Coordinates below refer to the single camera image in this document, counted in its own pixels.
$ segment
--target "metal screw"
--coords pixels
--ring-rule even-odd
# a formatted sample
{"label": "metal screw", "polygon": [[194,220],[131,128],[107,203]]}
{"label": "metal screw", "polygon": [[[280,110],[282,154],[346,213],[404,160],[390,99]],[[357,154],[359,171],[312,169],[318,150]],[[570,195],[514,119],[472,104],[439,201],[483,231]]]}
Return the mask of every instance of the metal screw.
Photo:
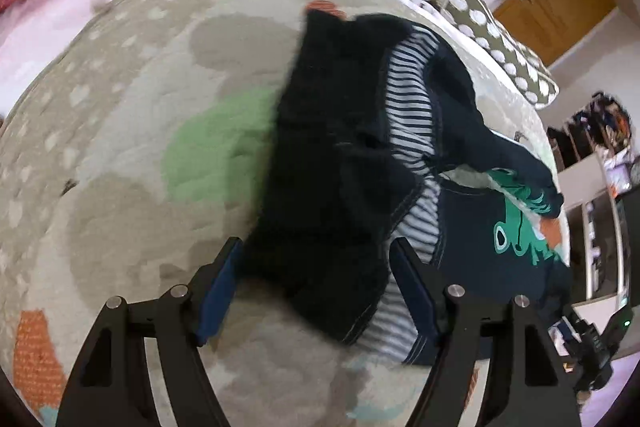
{"label": "metal screw", "polygon": [[520,308],[526,308],[529,306],[529,297],[526,295],[516,295],[513,298],[513,301],[516,303],[516,306],[519,306]]}
{"label": "metal screw", "polygon": [[465,289],[460,284],[452,284],[447,288],[447,292],[452,297],[462,297],[465,294]]}
{"label": "metal screw", "polygon": [[106,304],[108,309],[114,310],[122,304],[122,297],[118,297],[117,295],[114,295],[113,297],[109,297],[107,299]]}
{"label": "metal screw", "polygon": [[171,288],[171,296],[175,298],[184,297],[188,291],[189,289],[184,284],[177,284]]}

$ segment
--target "bed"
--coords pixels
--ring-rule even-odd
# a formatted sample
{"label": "bed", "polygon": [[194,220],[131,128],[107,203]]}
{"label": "bed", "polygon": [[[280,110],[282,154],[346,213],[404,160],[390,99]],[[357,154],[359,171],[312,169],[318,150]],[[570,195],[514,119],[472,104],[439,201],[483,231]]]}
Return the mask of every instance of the bed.
{"label": "bed", "polygon": [[[105,4],[0,130],[0,367],[44,425],[55,423],[107,298],[155,298],[188,282],[228,236],[246,237],[259,184],[252,158],[269,139],[251,114],[275,100],[305,7],[318,2],[347,17],[388,12],[443,35],[470,71],[486,124],[557,176],[540,118],[504,71],[407,0]],[[490,183],[463,168],[450,175]],[[566,261],[564,213],[561,222]],[[147,349],[160,420],[174,425],[156,346]],[[200,354],[232,425],[403,426],[428,375],[331,343],[255,285],[239,288],[222,333]],[[475,424],[487,366],[478,363],[461,425]]]}

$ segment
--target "wooden door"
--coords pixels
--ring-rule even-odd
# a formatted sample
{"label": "wooden door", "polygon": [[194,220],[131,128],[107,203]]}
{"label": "wooden door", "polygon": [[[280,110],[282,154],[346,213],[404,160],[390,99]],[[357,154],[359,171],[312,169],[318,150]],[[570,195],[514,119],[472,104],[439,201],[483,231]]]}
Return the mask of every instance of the wooden door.
{"label": "wooden door", "polygon": [[549,66],[615,7],[614,0],[506,0],[494,15]]}

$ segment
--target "orange patch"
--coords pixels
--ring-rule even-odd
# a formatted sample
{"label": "orange patch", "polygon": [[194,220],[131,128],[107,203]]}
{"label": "orange patch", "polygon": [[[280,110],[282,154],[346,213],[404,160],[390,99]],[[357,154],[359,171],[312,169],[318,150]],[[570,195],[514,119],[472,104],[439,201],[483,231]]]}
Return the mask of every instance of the orange patch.
{"label": "orange patch", "polygon": [[546,238],[549,248],[555,248],[562,243],[562,233],[560,232],[560,221],[556,219],[548,219],[542,217],[540,219],[540,232]]}
{"label": "orange patch", "polygon": [[338,7],[335,3],[331,1],[324,0],[315,0],[311,1],[309,4],[305,6],[306,10],[320,10],[322,12],[330,13],[331,15],[335,15],[339,19],[346,20],[347,14],[342,10],[338,10]]}
{"label": "orange patch", "polygon": [[469,382],[469,390],[466,392],[465,409],[466,407],[468,407],[469,402],[471,401],[471,396],[473,395],[476,389],[476,385],[478,384],[479,373],[480,373],[480,370],[476,367],[474,369],[473,375],[471,375],[471,382]]}
{"label": "orange patch", "polygon": [[20,314],[14,350],[14,386],[35,412],[44,406],[60,407],[66,378],[42,310]]}

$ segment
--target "polka dot pillow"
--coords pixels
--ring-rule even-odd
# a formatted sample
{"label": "polka dot pillow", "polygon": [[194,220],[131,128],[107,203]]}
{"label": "polka dot pillow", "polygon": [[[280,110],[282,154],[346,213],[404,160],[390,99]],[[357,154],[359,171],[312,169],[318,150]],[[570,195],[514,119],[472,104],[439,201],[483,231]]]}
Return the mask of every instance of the polka dot pillow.
{"label": "polka dot pillow", "polygon": [[536,109],[546,107],[558,96],[558,85],[540,58],[509,35],[484,1],[431,0],[430,3],[461,33],[489,53]]}

